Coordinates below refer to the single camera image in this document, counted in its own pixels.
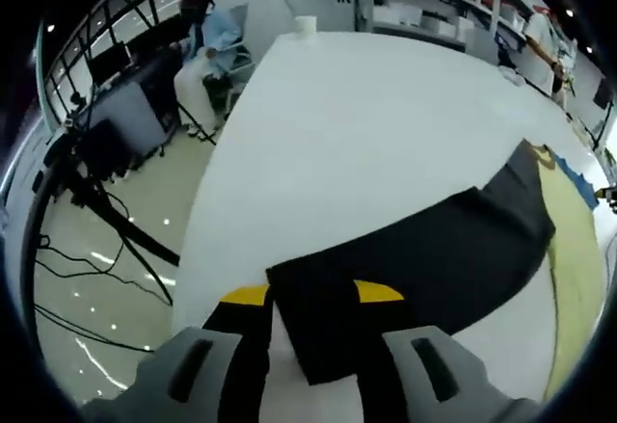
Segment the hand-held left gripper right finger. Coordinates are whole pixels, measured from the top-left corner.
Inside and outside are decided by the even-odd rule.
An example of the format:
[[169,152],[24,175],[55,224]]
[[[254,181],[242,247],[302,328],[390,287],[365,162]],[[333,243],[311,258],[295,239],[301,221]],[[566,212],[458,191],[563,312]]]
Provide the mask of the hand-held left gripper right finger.
[[404,297],[358,280],[356,365],[366,422],[532,422],[540,406],[490,383],[484,362],[435,326],[413,327]]

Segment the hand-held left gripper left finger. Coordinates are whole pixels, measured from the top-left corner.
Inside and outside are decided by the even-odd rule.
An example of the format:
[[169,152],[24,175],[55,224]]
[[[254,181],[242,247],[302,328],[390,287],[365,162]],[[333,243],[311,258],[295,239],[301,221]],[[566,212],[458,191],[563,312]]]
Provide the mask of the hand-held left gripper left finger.
[[226,294],[200,328],[143,359],[134,384],[81,409],[87,422],[256,422],[270,368],[266,284]]

